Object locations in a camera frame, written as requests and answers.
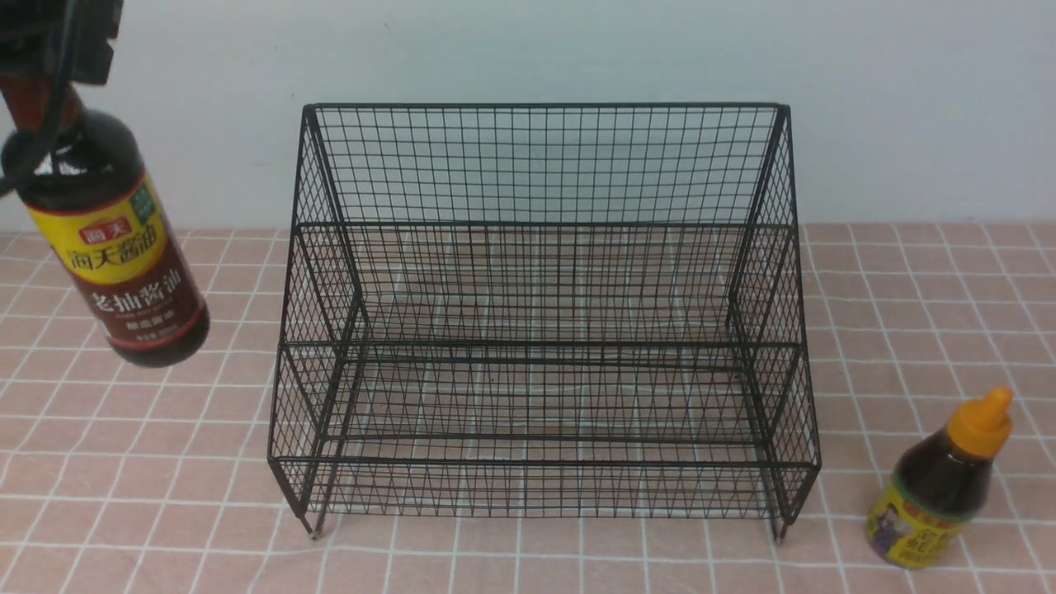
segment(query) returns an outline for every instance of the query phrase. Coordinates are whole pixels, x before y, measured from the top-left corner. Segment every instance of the condiment bottle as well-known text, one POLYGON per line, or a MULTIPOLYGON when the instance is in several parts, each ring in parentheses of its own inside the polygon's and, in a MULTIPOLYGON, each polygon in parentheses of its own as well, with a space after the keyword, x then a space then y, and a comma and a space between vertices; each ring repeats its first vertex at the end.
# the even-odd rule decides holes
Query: condiment bottle
MULTIPOLYGON (((0 76, 16 127, 0 154, 5 170, 43 123, 51 85, 0 76)), ((199 350, 209 310, 124 123, 84 109, 71 88, 56 146, 17 191, 117 354, 165 367, 199 350)))
POLYGON ((869 543, 887 562, 926 568, 986 502, 994 457, 1012 432, 1012 390, 968 401, 946 426, 909 448, 869 513, 869 543))

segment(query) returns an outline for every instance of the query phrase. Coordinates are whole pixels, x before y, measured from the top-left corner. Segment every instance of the black wire rack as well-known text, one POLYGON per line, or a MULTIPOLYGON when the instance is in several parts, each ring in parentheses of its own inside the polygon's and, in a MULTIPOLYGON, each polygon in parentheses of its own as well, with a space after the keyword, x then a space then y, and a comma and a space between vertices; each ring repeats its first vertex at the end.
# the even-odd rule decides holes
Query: black wire rack
POLYGON ((821 469, 789 109, 304 109, 268 460, 328 513, 755 517, 821 469))

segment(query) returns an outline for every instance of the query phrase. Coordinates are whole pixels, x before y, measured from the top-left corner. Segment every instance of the brand logo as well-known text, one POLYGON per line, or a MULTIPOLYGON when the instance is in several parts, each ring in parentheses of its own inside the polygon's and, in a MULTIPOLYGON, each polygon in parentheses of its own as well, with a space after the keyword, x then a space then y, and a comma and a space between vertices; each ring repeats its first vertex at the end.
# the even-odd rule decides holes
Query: brand logo
POLYGON ((132 233, 132 225, 126 217, 108 221, 99 221, 87 227, 81 227, 77 235, 84 245, 98 245, 120 239, 132 233))

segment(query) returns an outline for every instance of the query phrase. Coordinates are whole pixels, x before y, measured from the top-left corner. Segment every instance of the white wall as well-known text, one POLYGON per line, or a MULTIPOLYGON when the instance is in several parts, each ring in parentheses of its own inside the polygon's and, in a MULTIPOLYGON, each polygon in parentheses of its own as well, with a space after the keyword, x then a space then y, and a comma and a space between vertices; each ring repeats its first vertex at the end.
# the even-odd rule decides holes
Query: white wall
POLYGON ((778 100, 806 221, 1056 219, 1053 31, 1053 0, 129 0, 83 94, 178 226, 287 225, 300 108, 342 100, 778 100))

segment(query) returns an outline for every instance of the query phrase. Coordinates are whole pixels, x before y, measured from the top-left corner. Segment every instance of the table surface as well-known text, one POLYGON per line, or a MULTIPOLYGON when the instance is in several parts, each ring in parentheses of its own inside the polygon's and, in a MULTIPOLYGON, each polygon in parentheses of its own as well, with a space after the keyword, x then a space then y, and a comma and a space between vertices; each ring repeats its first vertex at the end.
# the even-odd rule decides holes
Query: table surface
POLYGON ((1056 592, 1056 224, 808 225, 824 470, 758 520, 333 517, 309 541, 265 460, 286 231, 181 234, 214 319, 120 363, 48 246, 0 236, 0 592, 1056 592), (991 500, 937 568, 883 564, 864 513, 960 400, 1006 384, 991 500))

